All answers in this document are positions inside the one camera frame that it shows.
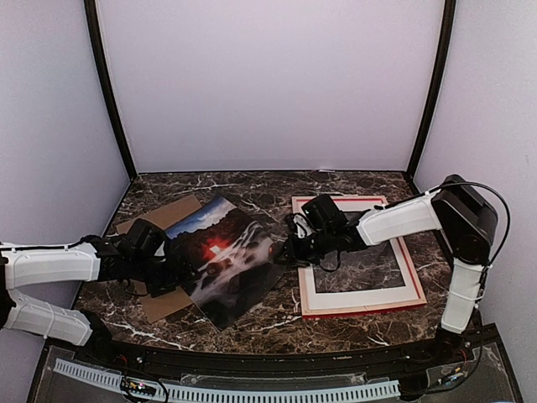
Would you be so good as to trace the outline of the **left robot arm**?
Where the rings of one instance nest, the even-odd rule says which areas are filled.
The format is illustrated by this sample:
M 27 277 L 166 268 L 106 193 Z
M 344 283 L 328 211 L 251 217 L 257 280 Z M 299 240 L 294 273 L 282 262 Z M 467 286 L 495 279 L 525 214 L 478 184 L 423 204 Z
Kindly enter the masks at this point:
M 1 327 L 85 346 L 98 364 L 110 366 L 118 359 L 118 348 L 98 316 L 27 296 L 21 287 L 71 280 L 136 280 L 150 295 L 161 296 L 193 276 L 188 259 L 172 254 L 164 235 L 146 240 L 126 234 L 90 235 L 72 244 L 45 246 L 6 243 L 1 247 Z

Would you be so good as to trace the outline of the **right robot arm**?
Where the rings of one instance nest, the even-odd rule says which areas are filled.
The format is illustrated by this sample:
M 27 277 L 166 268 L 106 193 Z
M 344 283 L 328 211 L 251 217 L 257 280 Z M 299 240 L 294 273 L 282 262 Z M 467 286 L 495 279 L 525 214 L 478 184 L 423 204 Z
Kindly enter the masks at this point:
M 428 356 L 436 364 L 446 364 L 461 349 L 457 334 L 466 331 L 494 261 L 498 213 L 480 194 L 483 187 L 453 174 L 428 191 L 353 217 L 347 217 L 331 196 L 316 196 L 300 212 L 286 216 L 289 234 L 273 261 L 318 265 L 332 252 L 357 252 L 415 233 L 443 232 L 453 264 L 440 323 L 446 332 L 429 344 Z

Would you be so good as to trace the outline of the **landscape photo print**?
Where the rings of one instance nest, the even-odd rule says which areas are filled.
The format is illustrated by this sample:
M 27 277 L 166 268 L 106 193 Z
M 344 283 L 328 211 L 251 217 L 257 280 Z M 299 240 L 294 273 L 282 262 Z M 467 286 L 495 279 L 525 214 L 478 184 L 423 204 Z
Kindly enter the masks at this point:
M 284 273 L 265 228 L 222 196 L 165 232 L 164 253 L 180 287 L 220 331 L 258 304 Z

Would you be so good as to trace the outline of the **brown cardboard backing board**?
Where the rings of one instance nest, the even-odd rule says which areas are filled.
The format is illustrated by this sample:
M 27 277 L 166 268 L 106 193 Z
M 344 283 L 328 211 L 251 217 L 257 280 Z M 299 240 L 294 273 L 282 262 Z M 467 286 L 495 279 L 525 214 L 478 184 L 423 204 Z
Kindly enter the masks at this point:
M 189 195 L 152 212 L 143 214 L 140 218 L 155 224 L 161 229 L 167 229 L 200 208 L 201 203 L 198 199 L 194 195 Z M 135 294 L 139 294 L 138 298 L 142 303 L 147 321 L 150 323 L 157 322 L 192 304 L 191 299 L 180 287 L 158 297 L 142 296 L 146 292 L 146 286 L 142 282 L 134 281 L 133 285 L 128 287 L 128 290 L 130 289 L 133 289 Z

